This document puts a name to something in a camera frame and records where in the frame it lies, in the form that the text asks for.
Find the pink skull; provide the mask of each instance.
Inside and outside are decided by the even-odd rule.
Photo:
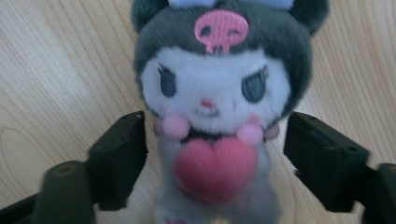
[[[241,15],[227,10],[213,10],[195,23],[195,37],[206,45],[208,53],[229,53],[230,47],[248,36],[248,22]]]

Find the mouth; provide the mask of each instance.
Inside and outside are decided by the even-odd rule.
[[[205,117],[205,118],[215,118],[220,115],[220,112],[216,109],[195,109],[195,113],[199,116]]]

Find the plush body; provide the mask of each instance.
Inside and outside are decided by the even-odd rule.
[[[134,0],[134,69],[158,117],[157,223],[276,223],[263,140],[302,98],[326,0]]]

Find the gray plush toy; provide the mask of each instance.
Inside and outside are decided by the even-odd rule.
[[[327,0],[134,0],[134,69],[158,120],[156,221],[277,223],[264,139],[311,78]]]

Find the light wood tabletop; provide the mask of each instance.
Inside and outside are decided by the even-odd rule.
[[[0,0],[0,208],[36,193],[43,174],[87,149],[121,116],[146,112],[149,156],[129,206],[99,223],[153,223],[161,168],[134,83],[137,34],[131,0]],[[314,78],[296,109],[372,150],[370,165],[396,163],[396,2],[331,0],[312,40]],[[360,223],[327,213],[294,176],[281,135],[267,144],[284,210],[280,223]]]

